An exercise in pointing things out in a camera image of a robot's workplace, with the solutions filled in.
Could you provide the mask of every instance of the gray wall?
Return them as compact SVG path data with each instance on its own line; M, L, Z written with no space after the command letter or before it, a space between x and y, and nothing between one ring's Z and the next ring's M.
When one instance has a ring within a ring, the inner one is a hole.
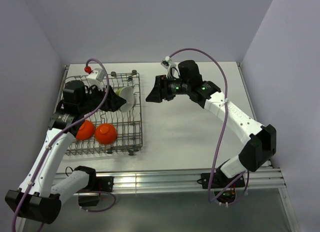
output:
M0 0L0 227L11 231L5 203L39 153L63 67L24 0Z
M66 63L157 62L185 47L241 61L272 0L26 0ZM204 56L184 53L177 60Z
M320 226L320 0L273 0L242 64L258 118L278 132L303 231Z

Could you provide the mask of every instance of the dish rack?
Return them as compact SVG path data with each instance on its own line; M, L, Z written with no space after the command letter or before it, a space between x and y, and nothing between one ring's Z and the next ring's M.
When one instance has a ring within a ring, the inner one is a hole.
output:
M64 84L71 80L80 80L89 86L86 75L68 77L65 79ZM106 87L106 78L104 78L103 84L104 87ZM90 120L96 128L103 123L112 124L117 130L116 140L112 144L104 145L97 142L94 135L84 141L75 139L66 150L66 155L118 154L118 152L134 155L135 152L140 151L143 145L143 132L139 73L137 73L136 70L133 70L131 73L111 72L109 74L109 84L114 91L126 86L132 87L135 98L133 108L127 113L123 113L120 110L115 112L98 110L87 120Z

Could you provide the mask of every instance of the wire cable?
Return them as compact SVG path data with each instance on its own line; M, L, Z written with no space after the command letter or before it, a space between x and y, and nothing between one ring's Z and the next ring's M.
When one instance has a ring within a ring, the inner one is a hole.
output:
M110 84L109 84L109 76L108 76L108 73L107 73L107 71L106 71L106 68L104 67L104 65L103 65L98 59L95 59L95 58L90 58L90 59L88 59L87 62L85 63L85 66L86 66L86 67L88 66L89 62L96 62L96 63L98 63L98 64L101 66L101 68L103 69L103 71L105 72L105 76L106 76L106 91L105 91L105 95L104 95L102 101L100 102L100 104L97 106L96 109L94 109L92 112L88 113L88 114L87 114L85 117L83 117L82 119L80 119L80 120L78 120L78 121L70 124L68 127L64 128L62 131L60 131L60 132L50 141L50 143L48 144L48 148L45 149L45 151L44 151L44 153L43 153L43 155L42 155L42 157L41 157L41 159L40 159L40 161L39 161L36 169L34 170L34 173L33 173L32 177L31 177L31 179L30 179L30 182L31 182L30 185L27 186L27 188L26 188L26 190L25 190L25 192L24 192L24 194L23 194L23 196L22 196L19 204L17 205L17 207L16 207L16 209L15 209L15 212L14 212L14 215L13 215L13 219L12 219L12 224L11 224L11 225L12 225L12 232L16 232L16 227L15 227L15 225L16 225L18 213L19 213L19 211L20 211L20 209L21 209L21 207L22 207L22 204L23 204L24 200L26 199L27 195L29 194L29 192L30 192L30 190L31 190L31 188L32 188L32 186L33 186L32 184L35 182L35 179L36 179L37 175L39 174L39 172L40 172L40 170L41 170L41 167L42 167L42 165L43 165L43 163L44 163L44 161L45 161L45 159L46 159L46 157L47 157L47 155L48 155L48 153L49 153L49 151L50 151L49 148L51 148L51 147L54 145L54 143L60 138L60 136L61 136L62 134L64 134L65 132L67 132L69 129L71 129L71 128L74 127L75 125L84 122L87 118L89 118L92 114L94 114L97 110L99 110L99 108L105 103L105 101L106 101L106 99L107 99L107 96L108 96L108 93L109 93Z
M105 192L105 191L90 191L90 193L99 193L99 194L107 194L107 195L110 195L112 198L113 198L113 202L111 205L109 205L107 208L104 208L104 209L98 209L98 210L94 210L94 209L87 209L87 208L83 208L81 207L81 209L87 211L87 212L91 212L91 213L99 213L99 212L104 212L108 209L111 209L114 204L116 203L117 201L117 198L116 196L113 194L113 193L110 193L110 192Z
M220 64L212 57L210 56L208 53L196 49L196 48L184 48L184 49L180 49L174 53L172 53L169 57L173 57L174 55L176 55L177 53L183 52L183 51L196 51L199 53L204 54L205 56L207 56L209 59L211 59L219 68L222 76L223 76L223 80L224 80L224 99L228 98L228 82L227 82L227 77L225 75L225 72L223 71L222 67L220 66ZM218 158L218 154L219 154L219 149L222 143L222 138L224 136L225 130L226 130L226 126L227 126L227 120L228 120L228 103L224 103L224 109L225 109L225 115L224 115L224 120L223 120L223 124L222 124L222 129L221 129L221 133L219 135L219 139L218 142L216 144L216 148L215 148L215 152L214 152L214 157L213 157L213 162L212 162L212 167L211 167L211 172L210 172L210 177L209 177L209 183L208 183L208 201L211 203L213 201L215 201L223 192L225 192L232 184L234 184L234 182L236 182L241 176L243 176L244 172L239 174L234 180L232 180L222 191L220 191L214 198L212 198L211 196L211 185L212 185L212 181L214 178L214 172L216 169L216 163L217 163L217 158ZM246 192L247 188L248 188L248 181L249 181L249 171L247 171L247 183L245 185L243 194L239 197L239 199L241 199L244 195L244 193Z
M40 227L38 228L38 230L36 232L40 232L44 225L45 225L45 223L41 223Z
M68 168L71 169L71 173L74 172L74 169L71 168L70 166L66 167L66 168L65 168L65 174L66 174L67 177L69 177L69 175L68 175L68 173L67 173Z

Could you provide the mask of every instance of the red cap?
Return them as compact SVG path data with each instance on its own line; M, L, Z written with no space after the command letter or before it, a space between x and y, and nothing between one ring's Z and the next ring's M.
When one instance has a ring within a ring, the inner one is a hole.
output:
M85 67L84 68L84 71L86 72L86 73L91 73L92 72L92 69L91 69L91 67L89 67L89 66L87 66L87 67Z

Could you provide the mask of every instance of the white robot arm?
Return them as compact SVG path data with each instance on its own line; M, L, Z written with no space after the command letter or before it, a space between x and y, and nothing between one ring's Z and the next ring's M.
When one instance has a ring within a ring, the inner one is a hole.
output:
M92 71L90 67L85 71L89 73L90 87L86 88L79 80L66 83L63 99L50 119L45 141L33 167L18 190L9 190L5 196L7 204L20 217L52 223L68 198L81 189L90 190L96 185L96 171L79 166L53 186L57 169L84 122L84 115L98 108L114 112L126 103L111 87L103 87L104 71Z
M203 81L193 60L179 63L179 78L173 76L172 68L176 66L170 57L166 57L162 65L167 68L167 75L155 77L154 87L146 98L147 102L161 103L163 99L170 101L176 95L186 94L193 102L222 121L226 114L225 103L227 104L227 126L237 135L244 147L237 156L217 168L217 179L221 184L228 184L227 181L246 170L255 172L275 154L275 128L271 125L264 127L250 118L232 101L225 99L224 93L216 84Z

